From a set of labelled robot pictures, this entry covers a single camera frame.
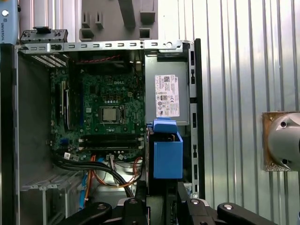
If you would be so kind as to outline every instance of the metal wall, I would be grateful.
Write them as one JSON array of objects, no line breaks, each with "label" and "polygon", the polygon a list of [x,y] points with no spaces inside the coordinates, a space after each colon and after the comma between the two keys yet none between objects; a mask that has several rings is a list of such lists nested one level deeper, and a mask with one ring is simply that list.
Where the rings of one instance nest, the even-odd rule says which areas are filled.
[{"label": "metal wall", "polygon": [[20,31],[36,26],[67,29],[68,42],[79,42],[81,0],[19,0]]},{"label": "metal wall", "polygon": [[[20,0],[21,30],[79,40],[81,0]],[[159,39],[202,40],[206,200],[296,224],[298,172],[263,171],[261,114],[298,111],[299,0],[159,0]]]}]

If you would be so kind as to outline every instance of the white label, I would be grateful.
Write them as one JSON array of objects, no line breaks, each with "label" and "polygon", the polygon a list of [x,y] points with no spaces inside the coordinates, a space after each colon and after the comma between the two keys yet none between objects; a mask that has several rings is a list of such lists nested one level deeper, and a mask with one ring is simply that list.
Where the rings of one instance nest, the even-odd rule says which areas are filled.
[{"label": "white label", "polygon": [[155,100],[157,117],[178,117],[179,89],[175,75],[155,76]]},{"label": "white label", "polygon": [[118,159],[119,159],[119,160],[123,160],[123,158],[124,158],[124,156],[121,155],[121,154],[119,154]]},{"label": "white label", "polygon": [[67,159],[67,160],[69,160],[69,159],[70,159],[70,157],[71,157],[71,154],[70,154],[70,153],[68,153],[68,152],[65,152],[65,154],[64,154],[64,158],[65,158],[65,159]]},{"label": "white label", "polygon": [[73,156],[73,160],[78,162],[79,161],[79,156]]}]

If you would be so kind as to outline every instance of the chip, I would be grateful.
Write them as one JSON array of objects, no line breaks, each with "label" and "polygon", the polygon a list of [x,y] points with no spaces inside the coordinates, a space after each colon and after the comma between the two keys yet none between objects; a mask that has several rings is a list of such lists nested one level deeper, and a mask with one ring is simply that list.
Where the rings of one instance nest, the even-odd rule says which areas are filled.
[{"label": "chip", "polygon": [[104,108],[102,110],[102,119],[104,121],[116,121],[117,109],[116,108]]},{"label": "chip", "polygon": [[90,94],[95,94],[96,93],[96,86],[91,85],[90,86]]}]

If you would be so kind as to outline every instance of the gray fixture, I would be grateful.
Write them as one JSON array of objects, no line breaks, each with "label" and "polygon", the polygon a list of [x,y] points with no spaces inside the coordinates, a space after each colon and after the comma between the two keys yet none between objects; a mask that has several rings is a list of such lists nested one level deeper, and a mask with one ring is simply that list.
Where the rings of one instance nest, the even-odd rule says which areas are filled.
[{"label": "gray fixture", "polygon": [[278,165],[300,170],[300,113],[288,113],[276,119],[269,127],[266,141]]},{"label": "gray fixture", "polygon": [[158,39],[158,0],[84,0],[81,41]]}]

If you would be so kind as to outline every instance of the metal bracket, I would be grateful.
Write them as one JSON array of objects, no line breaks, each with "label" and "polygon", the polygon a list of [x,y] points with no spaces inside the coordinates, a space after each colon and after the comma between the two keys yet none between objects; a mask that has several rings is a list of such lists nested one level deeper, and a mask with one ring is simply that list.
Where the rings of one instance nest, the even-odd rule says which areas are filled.
[{"label": "metal bracket", "polygon": [[65,43],[67,42],[67,30],[52,30],[49,27],[34,27],[35,30],[25,30],[20,38],[20,43]]}]

